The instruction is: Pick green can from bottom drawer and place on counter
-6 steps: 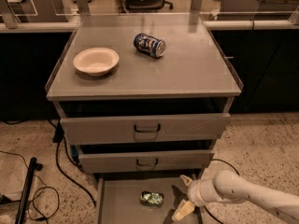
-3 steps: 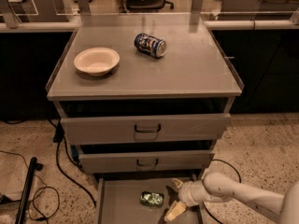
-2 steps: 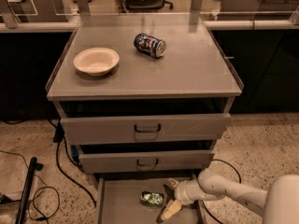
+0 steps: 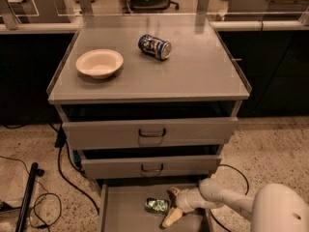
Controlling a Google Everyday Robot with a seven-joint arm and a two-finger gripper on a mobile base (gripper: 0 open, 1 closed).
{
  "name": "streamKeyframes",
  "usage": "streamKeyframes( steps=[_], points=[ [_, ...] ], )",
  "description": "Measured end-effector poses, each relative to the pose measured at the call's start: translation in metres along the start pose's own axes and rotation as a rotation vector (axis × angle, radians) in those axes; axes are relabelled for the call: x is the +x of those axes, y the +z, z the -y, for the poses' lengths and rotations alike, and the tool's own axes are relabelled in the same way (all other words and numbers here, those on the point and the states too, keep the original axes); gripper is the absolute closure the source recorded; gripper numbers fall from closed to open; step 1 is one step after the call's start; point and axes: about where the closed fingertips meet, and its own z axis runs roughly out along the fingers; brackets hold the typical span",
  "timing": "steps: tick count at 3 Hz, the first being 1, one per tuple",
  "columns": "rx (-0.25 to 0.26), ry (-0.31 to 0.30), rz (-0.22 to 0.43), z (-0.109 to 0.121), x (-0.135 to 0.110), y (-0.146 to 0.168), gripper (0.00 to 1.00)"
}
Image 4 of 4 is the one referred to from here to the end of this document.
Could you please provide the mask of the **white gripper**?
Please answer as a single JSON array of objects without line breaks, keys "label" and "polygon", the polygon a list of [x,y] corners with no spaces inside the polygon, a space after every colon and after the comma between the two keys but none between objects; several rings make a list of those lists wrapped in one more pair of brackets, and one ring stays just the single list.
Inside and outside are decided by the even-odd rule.
[{"label": "white gripper", "polygon": [[168,192],[176,197],[176,205],[178,208],[171,208],[161,226],[163,228],[170,227],[178,221],[184,213],[191,213],[197,208],[205,208],[206,200],[197,188],[186,188],[180,190],[176,187],[170,187]]}]

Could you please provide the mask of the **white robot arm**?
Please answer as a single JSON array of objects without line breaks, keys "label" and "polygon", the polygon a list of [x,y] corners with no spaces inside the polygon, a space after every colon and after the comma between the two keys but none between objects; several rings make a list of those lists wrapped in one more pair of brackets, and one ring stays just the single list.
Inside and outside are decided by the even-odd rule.
[{"label": "white robot arm", "polygon": [[293,189],[282,184],[267,184],[253,198],[204,179],[197,188],[171,188],[172,207],[161,226],[167,228],[184,214],[198,208],[228,206],[250,221],[250,232],[309,232],[309,205]]}]

